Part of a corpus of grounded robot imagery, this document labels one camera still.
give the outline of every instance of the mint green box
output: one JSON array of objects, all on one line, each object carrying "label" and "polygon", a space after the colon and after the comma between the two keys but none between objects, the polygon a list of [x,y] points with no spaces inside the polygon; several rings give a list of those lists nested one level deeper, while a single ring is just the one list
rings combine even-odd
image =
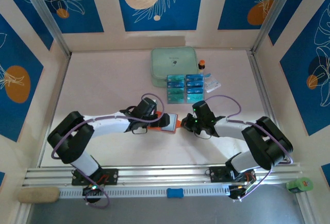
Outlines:
[{"label": "mint green box", "polygon": [[151,51],[151,76],[155,87],[166,88],[167,75],[197,73],[197,57],[192,47],[164,47]]}]

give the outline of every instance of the sponge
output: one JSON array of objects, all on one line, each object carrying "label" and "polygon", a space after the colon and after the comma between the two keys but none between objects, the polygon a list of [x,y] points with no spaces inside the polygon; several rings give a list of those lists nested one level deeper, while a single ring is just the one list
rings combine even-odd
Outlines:
[{"label": "sponge", "polygon": [[23,188],[18,193],[20,203],[52,203],[60,196],[57,187],[31,187]]}]

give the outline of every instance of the white table surface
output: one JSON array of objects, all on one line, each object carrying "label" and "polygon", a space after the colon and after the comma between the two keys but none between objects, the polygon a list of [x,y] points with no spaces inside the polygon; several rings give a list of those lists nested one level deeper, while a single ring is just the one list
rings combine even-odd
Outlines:
[{"label": "white table surface", "polygon": [[[199,60],[205,60],[205,72],[222,85],[206,97],[225,94],[238,100],[242,113],[237,119],[256,120],[265,115],[246,51],[196,49],[196,53]],[[180,120],[192,113],[192,104],[167,105],[166,88],[152,85],[149,50],[73,53],[52,129],[72,111],[111,114],[137,105],[144,93],[157,94],[165,102],[165,111],[177,113]],[[238,111],[236,104],[225,98],[208,103],[216,116]],[[113,133],[92,139],[86,148],[103,166],[224,163],[247,149],[244,141],[227,137],[203,140],[182,128],[175,134],[152,130],[144,135]],[[64,166],[51,159],[51,151],[47,144],[41,166]]]}]

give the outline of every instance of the orange object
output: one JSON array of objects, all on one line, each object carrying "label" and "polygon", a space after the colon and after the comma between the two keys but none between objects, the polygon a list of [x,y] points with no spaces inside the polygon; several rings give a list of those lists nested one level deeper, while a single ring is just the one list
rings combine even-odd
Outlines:
[{"label": "orange object", "polygon": [[177,128],[181,127],[181,121],[179,121],[179,119],[176,119],[176,123],[175,123],[175,129],[174,131],[166,131],[166,130],[162,130],[161,127],[148,127],[148,130],[156,130],[156,131],[164,131],[164,132],[170,132],[170,133],[175,133]]}]

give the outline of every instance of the orange circle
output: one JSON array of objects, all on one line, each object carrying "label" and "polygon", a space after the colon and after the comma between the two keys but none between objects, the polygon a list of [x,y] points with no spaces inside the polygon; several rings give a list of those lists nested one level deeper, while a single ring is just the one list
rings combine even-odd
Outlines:
[{"label": "orange circle", "polygon": [[247,14],[247,22],[254,26],[261,25],[272,7],[273,2],[274,0],[265,0],[253,6]]},{"label": "orange circle", "polygon": [[59,17],[66,19],[69,18],[69,12],[66,9],[59,8],[56,10],[56,13]]},{"label": "orange circle", "polygon": [[28,72],[21,66],[11,66],[6,71],[5,89],[8,97],[16,103],[24,103],[29,97],[31,81]]},{"label": "orange circle", "polygon": [[312,90],[315,89],[318,86],[318,78],[315,75],[310,75],[307,78],[307,86]]}]

